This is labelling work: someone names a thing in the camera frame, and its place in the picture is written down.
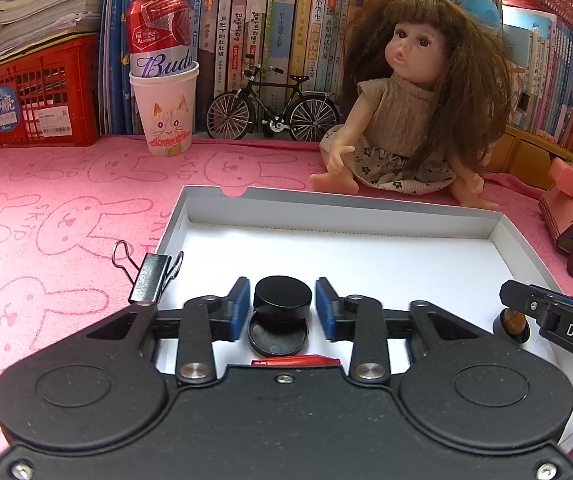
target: sticker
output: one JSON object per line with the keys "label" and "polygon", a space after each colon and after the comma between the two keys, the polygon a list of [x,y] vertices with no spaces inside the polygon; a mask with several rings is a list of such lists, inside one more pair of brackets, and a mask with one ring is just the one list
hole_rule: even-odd
{"label": "sticker", "polygon": [[0,86],[0,132],[11,132],[18,125],[20,104],[15,90],[9,86]]}
{"label": "sticker", "polygon": [[65,137],[73,135],[68,106],[54,106],[33,111],[43,137]]}

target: pink tablecloth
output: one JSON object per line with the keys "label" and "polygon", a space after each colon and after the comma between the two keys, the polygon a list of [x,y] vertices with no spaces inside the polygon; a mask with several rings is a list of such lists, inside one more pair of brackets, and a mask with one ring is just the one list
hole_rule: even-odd
{"label": "pink tablecloth", "polygon": [[[0,373],[24,356],[124,307],[130,284],[110,263],[118,238],[135,261],[153,251],[184,184],[307,189],[321,171],[310,144],[196,142],[184,155],[154,158],[141,139],[108,137],[90,148],[0,150]],[[408,197],[363,190],[365,195]],[[489,178],[495,200],[562,289],[573,279],[534,199],[506,175]],[[453,203],[447,194],[427,202]],[[0,451],[6,443],[0,433]]]}

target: bicycle wheel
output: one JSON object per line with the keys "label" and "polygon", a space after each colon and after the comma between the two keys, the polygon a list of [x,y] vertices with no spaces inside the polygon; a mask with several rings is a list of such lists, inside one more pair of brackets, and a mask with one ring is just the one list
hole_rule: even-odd
{"label": "bicycle wheel", "polygon": [[255,125],[255,108],[246,95],[236,91],[218,95],[206,112],[206,133],[212,139],[237,140]]}
{"label": "bicycle wheel", "polygon": [[333,101],[322,95],[307,95],[297,100],[286,117],[294,140],[320,142],[324,134],[339,123]]}

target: white paper cup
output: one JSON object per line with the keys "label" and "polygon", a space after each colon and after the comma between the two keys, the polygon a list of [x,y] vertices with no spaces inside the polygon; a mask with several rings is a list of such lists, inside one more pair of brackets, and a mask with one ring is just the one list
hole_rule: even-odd
{"label": "white paper cup", "polygon": [[194,61],[189,70],[179,74],[130,75],[146,142],[153,155],[179,155],[191,147],[199,72]]}

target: red can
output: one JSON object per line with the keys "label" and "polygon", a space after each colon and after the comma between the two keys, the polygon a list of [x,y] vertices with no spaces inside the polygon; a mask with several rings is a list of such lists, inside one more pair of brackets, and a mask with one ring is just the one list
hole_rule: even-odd
{"label": "red can", "polygon": [[191,69],[190,10],[186,0],[131,0],[126,30],[133,75],[160,77]]}

